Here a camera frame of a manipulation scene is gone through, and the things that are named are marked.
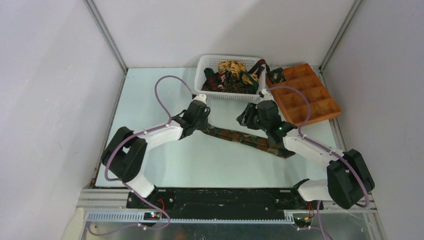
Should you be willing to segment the dark floral patterned tie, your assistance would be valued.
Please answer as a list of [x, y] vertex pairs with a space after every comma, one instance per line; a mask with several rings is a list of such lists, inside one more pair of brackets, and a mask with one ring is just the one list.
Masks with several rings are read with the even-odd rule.
[[201, 132], [218, 139], [246, 145], [283, 159], [287, 159], [296, 154], [295, 152], [286, 149], [284, 146], [273, 144], [267, 138], [254, 134], [220, 128], [210, 124], [208, 124], [205, 129], [201, 130]]

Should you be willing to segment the white plastic mesh basket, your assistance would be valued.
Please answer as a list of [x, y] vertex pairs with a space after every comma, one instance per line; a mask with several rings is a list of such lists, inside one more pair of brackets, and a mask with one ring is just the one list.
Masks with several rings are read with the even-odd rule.
[[200, 57], [197, 70], [194, 78], [194, 91], [198, 94], [204, 94], [211, 99], [219, 100], [241, 100], [241, 101], [254, 101], [259, 97], [258, 91], [265, 87], [266, 74], [265, 71], [258, 78], [258, 90], [255, 94], [241, 94], [241, 93], [227, 93], [227, 92], [213, 92], [201, 90], [203, 83], [206, 80], [204, 69], [211, 68], [214, 72], [218, 71], [218, 64], [224, 61], [240, 61], [246, 65], [247, 70], [250, 70], [257, 61], [261, 58], [250, 56], [236, 56], [236, 55], [218, 55], [218, 54], [205, 54]]

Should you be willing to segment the orange compartment tray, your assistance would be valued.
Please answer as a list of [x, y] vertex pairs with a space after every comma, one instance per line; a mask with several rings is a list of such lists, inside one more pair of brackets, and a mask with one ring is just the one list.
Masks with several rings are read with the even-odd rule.
[[342, 110], [323, 82], [308, 64], [283, 68], [285, 82], [272, 84], [270, 89], [284, 119], [296, 126], [311, 125], [338, 117]]

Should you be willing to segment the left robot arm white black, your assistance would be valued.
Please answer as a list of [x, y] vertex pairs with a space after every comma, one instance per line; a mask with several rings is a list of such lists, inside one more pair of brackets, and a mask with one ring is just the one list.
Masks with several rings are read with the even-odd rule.
[[139, 195], [138, 201], [145, 208], [153, 208], [158, 202], [156, 186], [142, 173], [142, 164], [147, 151], [165, 143], [179, 141], [203, 130], [207, 126], [210, 108], [207, 96], [196, 95], [188, 108], [165, 123], [151, 129], [134, 133], [126, 126], [120, 127], [101, 156], [101, 162], [119, 181]]

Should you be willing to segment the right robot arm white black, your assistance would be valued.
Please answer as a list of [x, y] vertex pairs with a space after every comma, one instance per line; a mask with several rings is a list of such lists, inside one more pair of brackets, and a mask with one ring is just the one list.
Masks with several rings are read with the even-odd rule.
[[236, 120], [248, 129], [264, 131], [272, 144], [315, 161], [325, 169], [325, 179], [306, 179], [294, 186], [296, 191], [290, 201], [295, 208], [304, 209], [311, 201], [321, 200], [350, 209], [361, 199], [369, 200], [368, 193], [375, 183], [359, 151], [343, 151], [307, 137], [296, 125], [281, 119], [273, 100], [248, 103]]

